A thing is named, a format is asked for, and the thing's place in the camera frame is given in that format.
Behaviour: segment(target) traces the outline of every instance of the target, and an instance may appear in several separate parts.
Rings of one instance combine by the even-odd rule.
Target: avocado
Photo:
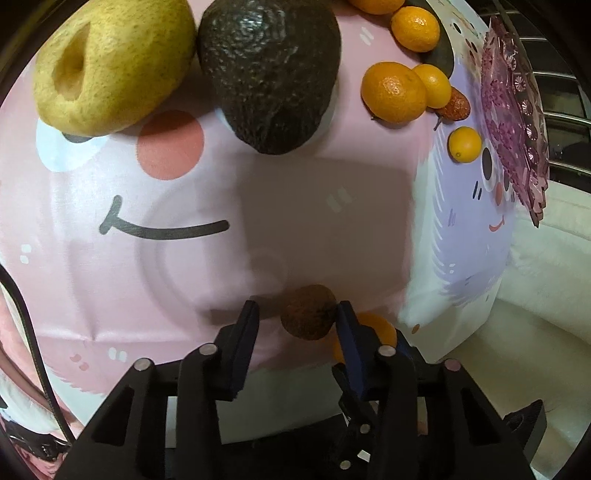
[[[431,12],[433,15],[435,15],[435,18],[437,18],[437,21],[439,22],[439,28],[441,30],[439,43],[434,49],[432,49],[432,51],[420,53],[418,56],[422,63],[428,63],[429,65],[436,66],[439,70],[445,73],[447,78],[451,78],[454,66],[452,43],[449,40],[449,36],[447,35],[447,31],[445,30],[443,23],[441,23],[441,19],[435,13],[435,10],[431,7],[431,5],[429,5],[427,0],[406,0],[405,4],[409,7],[424,8],[428,12]]]
[[[341,37],[326,0],[215,0],[199,25],[197,52],[236,136],[281,155],[318,128]]]

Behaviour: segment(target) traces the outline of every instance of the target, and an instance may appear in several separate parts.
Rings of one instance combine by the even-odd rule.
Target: pear
[[[37,54],[39,117],[82,137],[122,130],[180,84],[195,47],[186,0],[90,0]]]

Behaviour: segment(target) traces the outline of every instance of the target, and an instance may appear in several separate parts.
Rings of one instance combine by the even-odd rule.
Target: cartoon eye
[[[509,178],[509,174],[505,169],[503,169],[503,191],[505,195],[505,200],[507,202],[510,202],[511,199],[514,197],[513,185],[511,184],[511,179]]]
[[[491,151],[485,147],[482,151],[482,184],[488,192],[491,192],[496,186],[495,162],[492,159]]]
[[[37,121],[35,141],[43,165],[52,172],[72,171],[93,158],[109,137],[77,137]]]

